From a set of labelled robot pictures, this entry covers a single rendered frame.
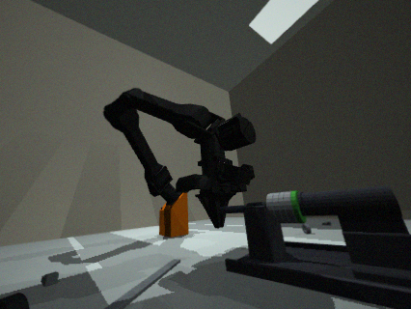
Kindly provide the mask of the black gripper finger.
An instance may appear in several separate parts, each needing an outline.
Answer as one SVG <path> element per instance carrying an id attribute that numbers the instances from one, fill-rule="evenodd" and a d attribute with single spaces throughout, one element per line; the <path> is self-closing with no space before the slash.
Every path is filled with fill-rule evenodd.
<path id="1" fill-rule="evenodd" d="M 236 192 L 224 193 L 220 200 L 220 207 L 227 207 L 231 198 L 236 194 Z M 226 214 L 220 213 L 220 227 L 224 227 Z"/>
<path id="2" fill-rule="evenodd" d="M 224 192 L 209 192 L 195 195 L 204 206 L 215 228 L 220 228 L 220 200 L 223 194 Z"/>

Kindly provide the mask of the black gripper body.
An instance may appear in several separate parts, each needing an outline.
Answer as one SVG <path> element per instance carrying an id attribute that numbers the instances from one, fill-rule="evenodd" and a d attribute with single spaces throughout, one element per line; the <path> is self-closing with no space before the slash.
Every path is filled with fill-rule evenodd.
<path id="1" fill-rule="evenodd" d="M 233 183 L 221 177 L 221 180 L 213 179 L 213 172 L 218 157 L 223 157 L 223 162 L 228 159 L 222 153 L 210 153 L 201 156 L 198 166 L 202 166 L 202 175 L 190 175 L 178 178 L 176 193 L 187 193 L 189 190 L 200 189 L 200 194 L 209 192 L 244 192 L 247 191 L 246 183 Z"/>

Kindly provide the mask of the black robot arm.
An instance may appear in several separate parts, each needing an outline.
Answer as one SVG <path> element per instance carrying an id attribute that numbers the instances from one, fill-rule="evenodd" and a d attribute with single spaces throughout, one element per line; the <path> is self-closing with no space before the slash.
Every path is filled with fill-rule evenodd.
<path id="1" fill-rule="evenodd" d="M 173 178 L 166 166 L 155 159 L 149 144 L 139 128 L 137 110 L 166 121 L 174 126 L 176 131 L 194 143 L 201 145 L 201 156 L 210 153 L 233 151 L 256 142 L 255 129 L 251 122 L 240 113 L 233 115 L 227 121 L 197 104 L 177 104 L 164 98 L 143 92 L 134 88 L 124 92 L 117 100 L 105 105 L 103 113 L 113 128 L 121 131 L 145 168 L 145 180 L 152 196 L 160 195 L 172 205 L 181 193 L 170 184 Z M 209 126 L 212 124 L 211 126 Z M 214 180 L 221 177 L 233 183 L 247 185 L 255 177 L 253 166 L 242 164 L 233 166 L 233 162 L 223 162 L 218 157 L 213 172 Z"/>

